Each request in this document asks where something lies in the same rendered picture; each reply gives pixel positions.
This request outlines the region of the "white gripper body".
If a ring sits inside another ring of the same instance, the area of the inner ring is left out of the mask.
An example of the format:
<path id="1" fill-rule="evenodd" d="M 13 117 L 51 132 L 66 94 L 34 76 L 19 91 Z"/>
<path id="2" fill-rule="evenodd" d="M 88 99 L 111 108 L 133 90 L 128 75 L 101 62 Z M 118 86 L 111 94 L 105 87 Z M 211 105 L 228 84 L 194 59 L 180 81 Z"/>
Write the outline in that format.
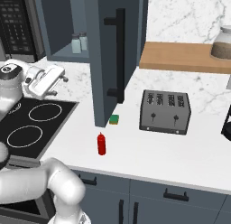
<path id="1" fill-rule="evenodd" d="M 45 98 L 52 94 L 51 89 L 65 76 L 65 70 L 60 66 L 50 66 L 40 73 L 28 87 L 34 98 Z"/>

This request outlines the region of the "pale glass shaker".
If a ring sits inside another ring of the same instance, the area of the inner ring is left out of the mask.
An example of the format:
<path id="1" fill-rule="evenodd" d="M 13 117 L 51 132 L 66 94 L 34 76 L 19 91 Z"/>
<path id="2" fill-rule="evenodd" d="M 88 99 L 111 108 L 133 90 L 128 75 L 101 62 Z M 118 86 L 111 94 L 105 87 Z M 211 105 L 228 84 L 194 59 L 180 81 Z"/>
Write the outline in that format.
<path id="1" fill-rule="evenodd" d="M 78 34 L 75 33 L 72 34 L 71 47 L 72 47 L 72 52 L 74 54 L 80 54 L 82 52 L 81 42 Z"/>
<path id="2" fill-rule="evenodd" d="M 79 39 L 81 42 L 81 48 L 83 51 L 86 51 L 88 49 L 88 37 L 87 34 L 85 32 L 81 32 L 79 34 Z"/>

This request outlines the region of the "grey-blue cabinet door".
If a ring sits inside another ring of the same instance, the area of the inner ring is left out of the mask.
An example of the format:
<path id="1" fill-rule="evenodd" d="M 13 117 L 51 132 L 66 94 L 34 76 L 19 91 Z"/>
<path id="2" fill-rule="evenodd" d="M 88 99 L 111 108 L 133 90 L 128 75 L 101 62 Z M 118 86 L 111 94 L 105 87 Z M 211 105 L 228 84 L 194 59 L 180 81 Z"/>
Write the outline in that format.
<path id="1" fill-rule="evenodd" d="M 95 125 L 104 127 L 117 104 L 106 93 L 116 88 L 116 28 L 104 25 L 125 9 L 125 87 L 136 68 L 139 0 L 85 0 Z"/>

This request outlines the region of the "red condiment bottle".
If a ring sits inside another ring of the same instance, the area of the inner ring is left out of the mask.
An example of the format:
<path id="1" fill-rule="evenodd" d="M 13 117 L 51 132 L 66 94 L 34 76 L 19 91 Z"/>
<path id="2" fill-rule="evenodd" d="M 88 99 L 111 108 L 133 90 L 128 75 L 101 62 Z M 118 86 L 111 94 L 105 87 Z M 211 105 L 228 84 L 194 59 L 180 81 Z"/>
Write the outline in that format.
<path id="1" fill-rule="evenodd" d="M 106 154 L 106 138 L 102 133 L 97 136 L 97 151 L 99 155 Z"/>

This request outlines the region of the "black hob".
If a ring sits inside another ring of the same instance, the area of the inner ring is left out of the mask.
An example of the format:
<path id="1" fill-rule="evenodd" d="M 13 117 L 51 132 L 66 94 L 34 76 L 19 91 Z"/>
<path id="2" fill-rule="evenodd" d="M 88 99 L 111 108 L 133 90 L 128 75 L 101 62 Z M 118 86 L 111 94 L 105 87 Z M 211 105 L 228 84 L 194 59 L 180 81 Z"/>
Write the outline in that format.
<path id="1" fill-rule="evenodd" d="M 0 122 L 0 142 L 11 156 L 40 159 L 78 104 L 22 98 Z"/>

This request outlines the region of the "black microwave oven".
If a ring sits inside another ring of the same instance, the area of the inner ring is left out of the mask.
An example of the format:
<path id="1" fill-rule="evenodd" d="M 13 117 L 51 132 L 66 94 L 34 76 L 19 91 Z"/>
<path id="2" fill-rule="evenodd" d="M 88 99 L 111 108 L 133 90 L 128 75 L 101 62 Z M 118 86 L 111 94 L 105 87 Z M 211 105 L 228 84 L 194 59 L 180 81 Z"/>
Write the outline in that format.
<path id="1" fill-rule="evenodd" d="M 0 43 L 8 60 L 33 63 L 45 56 L 34 0 L 0 0 Z"/>

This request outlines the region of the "grey four-slot toaster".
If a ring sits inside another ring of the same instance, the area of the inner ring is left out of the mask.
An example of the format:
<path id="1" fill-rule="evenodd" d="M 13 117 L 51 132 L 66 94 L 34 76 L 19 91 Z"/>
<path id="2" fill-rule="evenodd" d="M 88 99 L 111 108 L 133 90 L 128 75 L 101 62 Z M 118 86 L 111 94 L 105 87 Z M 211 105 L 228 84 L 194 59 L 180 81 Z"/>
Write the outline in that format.
<path id="1" fill-rule="evenodd" d="M 139 129 L 175 135 L 186 135 L 191 108 L 187 93 L 143 91 Z"/>

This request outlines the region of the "grey-blue narrow drawer front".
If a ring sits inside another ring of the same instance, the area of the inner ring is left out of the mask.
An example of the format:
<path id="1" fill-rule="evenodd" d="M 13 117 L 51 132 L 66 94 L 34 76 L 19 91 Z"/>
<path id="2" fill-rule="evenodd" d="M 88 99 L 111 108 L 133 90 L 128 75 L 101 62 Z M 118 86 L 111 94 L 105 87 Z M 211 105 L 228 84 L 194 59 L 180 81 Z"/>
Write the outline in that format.
<path id="1" fill-rule="evenodd" d="M 84 179 L 90 179 L 93 180 L 94 177 L 97 177 L 97 186 L 93 185 L 87 185 L 88 188 L 92 189 L 98 189 L 102 191 L 112 191 L 112 192 L 118 192 L 118 193 L 129 193 L 129 187 L 130 187 L 130 180 L 110 175 L 104 175 L 100 173 L 87 173 L 82 171 L 76 171 L 74 170 L 74 173 L 79 176 L 81 175 Z"/>

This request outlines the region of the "wooden shelf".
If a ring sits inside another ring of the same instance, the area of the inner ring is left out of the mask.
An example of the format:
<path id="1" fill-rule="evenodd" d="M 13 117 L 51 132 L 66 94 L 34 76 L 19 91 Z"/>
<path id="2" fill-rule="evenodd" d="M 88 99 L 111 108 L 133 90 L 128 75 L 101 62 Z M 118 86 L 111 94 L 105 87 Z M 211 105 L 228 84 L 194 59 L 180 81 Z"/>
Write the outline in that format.
<path id="1" fill-rule="evenodd" d="M 231 74 L 231 61 L 210 57 L 210 44 L 146 42 L 140 69 Z"/>

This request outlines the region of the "steel oven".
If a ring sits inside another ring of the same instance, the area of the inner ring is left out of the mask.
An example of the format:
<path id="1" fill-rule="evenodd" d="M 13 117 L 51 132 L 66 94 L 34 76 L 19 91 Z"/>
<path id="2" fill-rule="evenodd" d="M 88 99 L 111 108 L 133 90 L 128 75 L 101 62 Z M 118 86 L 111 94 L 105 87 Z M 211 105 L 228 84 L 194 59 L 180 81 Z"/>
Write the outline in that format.
<path id="1" fill-rule="evenodd" d="M 0 205 L 1 224 L 47 224 L 55 214 L 51 191 L 38 199 Z"/>

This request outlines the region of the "grey-blue narrow cupboard door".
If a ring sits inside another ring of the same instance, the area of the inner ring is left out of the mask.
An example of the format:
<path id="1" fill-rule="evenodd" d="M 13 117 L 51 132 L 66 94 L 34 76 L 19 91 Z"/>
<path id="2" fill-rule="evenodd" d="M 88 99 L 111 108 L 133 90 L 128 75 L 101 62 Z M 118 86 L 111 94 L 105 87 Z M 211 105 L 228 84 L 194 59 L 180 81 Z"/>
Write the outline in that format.
<path id="1" fill-rule="evenodd" d="M 91 219 L 91 224 L 119 224 L 119 201 L 124 200 L 124 223 L 129 223 L 129 195 L 87 188 L 81 208 Z"/>

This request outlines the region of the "grey-blue wide drawer front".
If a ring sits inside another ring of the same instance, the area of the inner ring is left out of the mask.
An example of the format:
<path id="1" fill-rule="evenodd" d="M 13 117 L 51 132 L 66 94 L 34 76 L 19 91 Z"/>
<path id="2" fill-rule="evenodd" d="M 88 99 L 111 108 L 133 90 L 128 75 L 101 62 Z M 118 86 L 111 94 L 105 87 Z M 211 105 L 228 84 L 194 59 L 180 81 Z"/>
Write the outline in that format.
<path id="1" fill-rule="evenodd" d="M 163 193 L 165 192 L 166 188 L 168 189 L 169 193 L 183 194 L 184 192 L 186 192 L 189 196 L 189 201 L 176 201 L 163 198 Z M 134 196 L 140 196 L 143 198 L 155 199 L 158 201 L 176 202 L 179 204 L 185 204 L 212 210 L 219 210 L 226 199 L 226 195 L 221 193 L 194 190 L 184 187 L 171 186 L 155 182 L 143 182 L 137 180 L 131 180 L 130 192 Z"/>

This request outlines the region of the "glass jar with brown contents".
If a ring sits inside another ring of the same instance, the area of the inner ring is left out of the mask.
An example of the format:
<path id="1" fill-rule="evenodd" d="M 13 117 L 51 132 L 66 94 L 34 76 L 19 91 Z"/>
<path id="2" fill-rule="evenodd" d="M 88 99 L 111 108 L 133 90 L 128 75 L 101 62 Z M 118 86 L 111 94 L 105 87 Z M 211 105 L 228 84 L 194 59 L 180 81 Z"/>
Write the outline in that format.
<path id="1" fill-rule="evenodd" d="M 214 40 L 210 55 L 221 60 L 231 61 L 231 25 L 222 25 Z"/>

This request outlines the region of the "grey-blue wide cupboard door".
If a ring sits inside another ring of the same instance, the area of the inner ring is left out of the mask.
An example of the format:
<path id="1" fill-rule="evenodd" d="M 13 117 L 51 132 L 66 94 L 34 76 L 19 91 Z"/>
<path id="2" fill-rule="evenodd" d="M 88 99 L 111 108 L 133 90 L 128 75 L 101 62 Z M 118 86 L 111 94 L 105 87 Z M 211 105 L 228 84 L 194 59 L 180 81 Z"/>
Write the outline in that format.
<path id="1" fill-rule="evenodd" d="M 130 220 L 132 224 L 135 202 L 139 203 L 137 224 L 214 224 L 219 213 L 218 210 L 131 195 Z"/>

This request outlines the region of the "grey-blue wall cabinet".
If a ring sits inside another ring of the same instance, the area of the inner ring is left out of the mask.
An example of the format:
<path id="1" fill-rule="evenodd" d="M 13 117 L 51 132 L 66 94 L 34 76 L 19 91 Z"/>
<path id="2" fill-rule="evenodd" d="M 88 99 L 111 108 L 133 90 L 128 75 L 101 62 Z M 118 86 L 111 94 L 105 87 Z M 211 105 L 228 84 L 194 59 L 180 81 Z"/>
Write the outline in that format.
<path id="1" fill-rule="evenodd" d="M 89 51 L 72 52 L 72 34 L 87 33 L 85 0 L 35 0 L 42 38 L 49 61 L 89 63 Z M 148 0 L 139 0 L 136 66 L 142 53 L 146 32 Z"/>

